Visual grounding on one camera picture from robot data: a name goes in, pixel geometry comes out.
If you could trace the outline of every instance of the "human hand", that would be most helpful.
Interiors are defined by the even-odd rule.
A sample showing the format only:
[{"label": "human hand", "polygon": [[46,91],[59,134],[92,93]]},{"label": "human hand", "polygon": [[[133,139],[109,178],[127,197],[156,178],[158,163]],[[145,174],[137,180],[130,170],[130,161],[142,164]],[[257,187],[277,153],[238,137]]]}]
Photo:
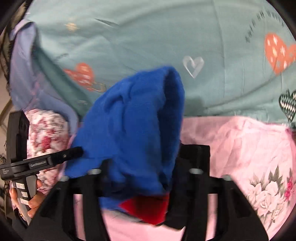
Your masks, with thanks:
[{"label": "human hand", "polygon": [[[40,187],[42,187],[42,181],[37,179],[37,188],[40,188]],[[20,212],[20,205],[17,200],[16,188],[10,188],[9,194],[10,194],[11,201],[16,205],[16,207],[18,208],[18,210]],[[28,211],[29,217],[32,218],[35,215],[37,209],[39,208],[39,206],[41,205],[41,203],[43,202],[44,199],[45,199],[45,195],[42,192],[37,191],[36,195],[29,201],[29,207],[31,208],[31,210]]]}]

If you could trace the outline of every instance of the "device handle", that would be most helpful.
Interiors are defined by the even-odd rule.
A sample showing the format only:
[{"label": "device handle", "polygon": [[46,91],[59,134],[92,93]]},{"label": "device handle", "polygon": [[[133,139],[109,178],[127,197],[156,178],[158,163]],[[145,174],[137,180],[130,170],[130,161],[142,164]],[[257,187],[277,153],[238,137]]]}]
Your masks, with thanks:
[{"label": "device handle", "polygon": [[17,190],[17,200],[19,202],[19,211],[27,221],[28,225],[31,222],[31,218],[28,215],[30,207],[29,201],[35,196],[37,190],[37,177],[28,176],[22,177],[12,181],[13,186]]}]

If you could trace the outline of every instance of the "teal bedsheet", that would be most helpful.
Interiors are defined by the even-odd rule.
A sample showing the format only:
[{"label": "teal bedsheet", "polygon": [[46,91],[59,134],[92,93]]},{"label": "teal bedsheet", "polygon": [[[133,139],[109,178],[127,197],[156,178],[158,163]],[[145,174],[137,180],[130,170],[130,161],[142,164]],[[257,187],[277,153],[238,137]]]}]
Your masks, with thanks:
[{"label": "teal bedsheet", "polygon": [[82,116],[122,78],[172,65],[186,116],[293,122],[296,42],[265,0],[38,0],[27,18],[36,63]]}]

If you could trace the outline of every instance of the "white heart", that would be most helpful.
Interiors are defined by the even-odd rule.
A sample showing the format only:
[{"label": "white heart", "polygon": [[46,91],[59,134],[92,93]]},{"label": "white heart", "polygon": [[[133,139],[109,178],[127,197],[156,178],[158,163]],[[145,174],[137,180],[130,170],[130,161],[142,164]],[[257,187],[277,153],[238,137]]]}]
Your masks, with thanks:
[{"label": "white heart", "polygon": [[[194,68],[193,73],[191,73],[190,70],[187,67],[189,61],[191,62],[192,68]],[[204,64],[205,64],[205,62],[202,59],[202,57],[197,57],[194,60],[190,56],[185,56],[183,58],[183,65],[184,65],[185,69],[188,71],[188,73],[194,79],[199,74],[199,72],[202,70]]]}]

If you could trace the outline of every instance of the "red cloth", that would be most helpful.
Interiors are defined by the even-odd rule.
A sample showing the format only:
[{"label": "red cloth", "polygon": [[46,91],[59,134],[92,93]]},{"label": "red cloth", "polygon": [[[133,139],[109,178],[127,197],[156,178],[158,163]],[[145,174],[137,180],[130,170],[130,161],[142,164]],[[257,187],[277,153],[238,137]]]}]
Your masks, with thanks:
[{"label": "red cloth", "polygon": [[150,224],[159,224],[165,220],[169,194],[165,196],[137,196],[126,200],[119,206],[128,214]]}]

